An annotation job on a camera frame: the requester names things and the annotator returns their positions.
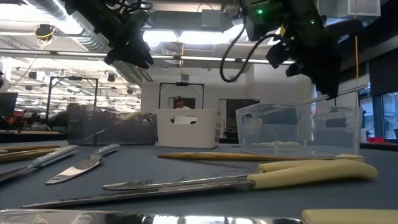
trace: window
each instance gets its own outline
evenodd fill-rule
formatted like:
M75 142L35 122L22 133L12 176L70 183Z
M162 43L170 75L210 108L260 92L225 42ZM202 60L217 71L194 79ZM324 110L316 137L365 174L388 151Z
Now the window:
M359 104L364 111L362 122L366 135L367 137L374 137L373 97L371 96L370 84L369 87L359 92Z
M383 95L383 125L386 139L397 139L398 134L398 94Z

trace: transparent container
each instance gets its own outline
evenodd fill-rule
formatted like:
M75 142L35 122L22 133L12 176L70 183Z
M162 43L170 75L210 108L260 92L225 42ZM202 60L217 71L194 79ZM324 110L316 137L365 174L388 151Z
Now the transparent container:
M68 115L68 142L79 145L155 144L156 115L118 119L116 114L93 111L92 106L72 108Z
M362 108L256 104L236 110L240 147L256 154L359 154Z

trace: cream knife handle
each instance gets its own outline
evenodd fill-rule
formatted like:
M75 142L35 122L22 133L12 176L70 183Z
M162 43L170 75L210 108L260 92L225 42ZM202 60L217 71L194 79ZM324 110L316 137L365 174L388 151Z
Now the cream knife handle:
M75 152L77 148L78 148L78 146L62 147L62 148L56 150L55 152L48 153L45 156L35 159L30 164L30 167L35 168L35 167L40 167L40 166L41 167L46 166L52 162L55 162L55 161L62 159L66 156L69 156L71 153Z
M377 170L363 162L338 159L263 174L253 174L248 176L248 180L255 182L255 189L269 189L347 177L373 179L377 177Z
M393 224L398 210L313 209L304 210L302 218L306 224Z
M104 156L107 153L118 151L119 148L120 148L120 145L118 145L118 144L110 144L110 145L107 145L107 146L97 149L94 153Z
M293 168L293 167L298 167L298 166L319 164L322 162L327 162L327 161L320 160L320 159L312 159L312 160L302 160L302 161L269 162L266 164L260 164L259 171L260 172L272 172L272 171L276 171L276 170Z

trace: gray tabletop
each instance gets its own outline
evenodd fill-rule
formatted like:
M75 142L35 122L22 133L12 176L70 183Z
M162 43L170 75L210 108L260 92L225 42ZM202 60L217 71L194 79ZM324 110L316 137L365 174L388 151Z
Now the gray tabletop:
M33 144L66 144L35 142ZM22 205L107 194L102 186L142 179L167 179L183 175L212 174L238 169L255 169L260 162L188 162L158 159L166 152L195 151L156 146L122 146L96 169L57 185L44 185L51 177L88 157L98 147L80 146L78 153L29 174L0 183L0 209ZM239 152L218 147L215 152ZM311 208L398 209L398 152L362 149L366 162L379 171L377 181L346 181L303 185L272 190L218 190L166 197L140 198L114 203L68 207L80 210L122 210L178 215L231 215L241 217L300 217ZM0 173L26 166L29 161L0 164Z

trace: wooden chopstick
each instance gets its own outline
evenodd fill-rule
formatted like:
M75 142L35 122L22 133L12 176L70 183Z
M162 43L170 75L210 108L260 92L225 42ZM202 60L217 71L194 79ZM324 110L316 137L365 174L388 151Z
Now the wooden chopstick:
M6 162L16 162L23 161L27 159L33 159L40 156L44 156L50 152L55 152L58 148L55 149L36 149L30 151L22 151L22 152L12 152L0 154L0 163Z
M160 154L159 158L169 159L197 159L197 160L211 160L211 161L296 161L307 159L322 159L322 160L335 160L335 159L352 159L363 161L363 156L341 156L341 157L292 157L292 156L264 156L255 154L242 154L242 153L222 153L222 152L178 152L171 154Z
M55 149L60 147L61 146L11 146L11 147L0 147L0 149L6 150L7 152L22 152L22 151L37 150L37 149Z

